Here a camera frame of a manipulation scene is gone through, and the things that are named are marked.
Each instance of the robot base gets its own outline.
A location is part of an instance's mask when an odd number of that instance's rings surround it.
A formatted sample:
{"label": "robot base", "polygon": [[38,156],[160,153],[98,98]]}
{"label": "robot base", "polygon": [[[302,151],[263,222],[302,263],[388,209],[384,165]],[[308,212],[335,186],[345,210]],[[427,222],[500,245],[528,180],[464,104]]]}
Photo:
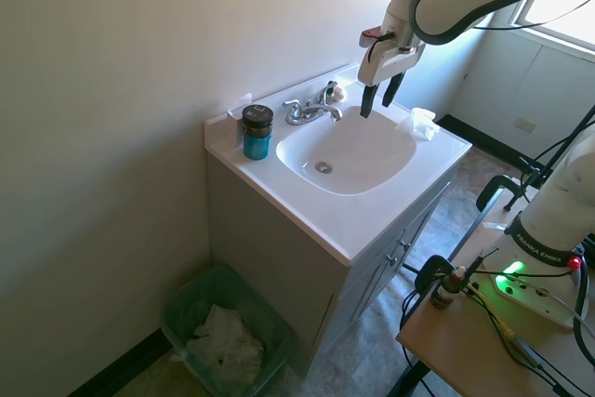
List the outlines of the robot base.
{"label": "robot base", "polygon": [[[522,251],[510,236],[502,234],[496,241],[499,249],[487,257],[483,264],[488,271],[505,271],[513,265],[519,267],[517,272],[525,274],[559,274],[563,270],[550,267],[547,264],[529,256]],[[484,254],[492,248],[483,250]],[[568,276],[559,278],[532,278],[525,277],[521,281],[507,279],[504,276],[492,276],[494,287],[498,294],[521,304],[530,311],[553,321],[564,327],[573,327],[573,314],[552,296],[543,295],[536,289],[545,289],[551,295],[563,301],[568,308],[574,309],[578,296],[580,273],[577,271]],[[585,299],[583,314],[588,311],[588,299]]]}

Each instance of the green light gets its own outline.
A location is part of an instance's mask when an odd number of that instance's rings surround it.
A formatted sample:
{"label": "green light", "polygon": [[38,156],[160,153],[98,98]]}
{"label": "green light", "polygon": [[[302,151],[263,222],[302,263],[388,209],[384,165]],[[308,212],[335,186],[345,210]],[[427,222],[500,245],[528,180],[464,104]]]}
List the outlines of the green light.
{"label": "green light", "polygon": [[[513,274],[513,273],[519,271],[520,269],[522,269],[522,267],[524,267],[524,264],[522,262],[520,262],[519,260],[517,260],[515,262],[512,262],[512,264],[510,264],[510,266],[504,270],[504,273]],[[502,284],[505,281],[506,281],[506,276],[500,275],[500,276],[496,277],[497,284]]]}
{"label": "green light", "polygon": [[515,273],[516,271],[519,271],[523,266],[524,266],[524,264],[522,262],[520,262],[519,260],[517,260],[516,262],[512,262],[510,267],[508,267],[507,269],[504,270],[504,273],[507,273],[507,274]]}

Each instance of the small bottle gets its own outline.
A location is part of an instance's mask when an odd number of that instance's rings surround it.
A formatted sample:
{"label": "small bottle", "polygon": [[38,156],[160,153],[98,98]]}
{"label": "small bottle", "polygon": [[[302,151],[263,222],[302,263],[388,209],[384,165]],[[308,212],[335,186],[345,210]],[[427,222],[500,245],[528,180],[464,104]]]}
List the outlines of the small bottle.
{"label": "small bottle", "polygon": [[253,104],[242,111],[244,124],[244,155],[252,160],[262,160],[269,155],[272,132],[272,110]]}
{"label": "small bottle", "polygon": [[431,292],[430,302],[435,308],[446,309],[455,300],[456,294],[463,288],[466,271],[465,267],[458,267],[442,278],[438,286]]}

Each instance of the crumpled tissue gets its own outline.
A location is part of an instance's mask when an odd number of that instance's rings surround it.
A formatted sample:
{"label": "crumpled tissue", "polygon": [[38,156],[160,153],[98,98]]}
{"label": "crumpled tissue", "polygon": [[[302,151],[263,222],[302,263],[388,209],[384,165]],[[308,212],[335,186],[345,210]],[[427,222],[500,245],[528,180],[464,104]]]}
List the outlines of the crumpled tissue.
{"label": "crumpled tissue", "polygon": [[409,116],[399,123],[397,129],[422,141],[430,141],[440,130],[440,127],[433,122],[434,118],[436,113],[414,107]]}
{"label": "crumpled tissue", "polygon": [[245,330],[238,311],[213,305],[194,335],[196,338],[189,340],[186,348],[213,370],[232,395],[242,394],[256,380],[262,364],[262,345]]}

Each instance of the faucet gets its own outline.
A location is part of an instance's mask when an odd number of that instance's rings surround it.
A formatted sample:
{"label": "faucet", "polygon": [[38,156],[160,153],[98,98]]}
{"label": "faucet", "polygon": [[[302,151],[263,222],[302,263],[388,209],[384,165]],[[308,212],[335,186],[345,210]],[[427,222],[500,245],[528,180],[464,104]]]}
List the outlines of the faucet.
{"label": "faucet", "polygon": [[290,107],[289,112],[287,112],[287,116],[285,117],[285,121],[292,126],[301,126],[317,120],[327,112],[330,112],[333,121],[340,121],[341,118],[343,118],[341,110],[335,106],[326,104],[328,90],[330,89],[332,91],[336,85],[336,81],[330,81],[328,86],[323,88],[320,93],[314,97],[314,100],[306,103],[306,107],[301,105],[299,99],[285,101],[283,105],[285,107]]}

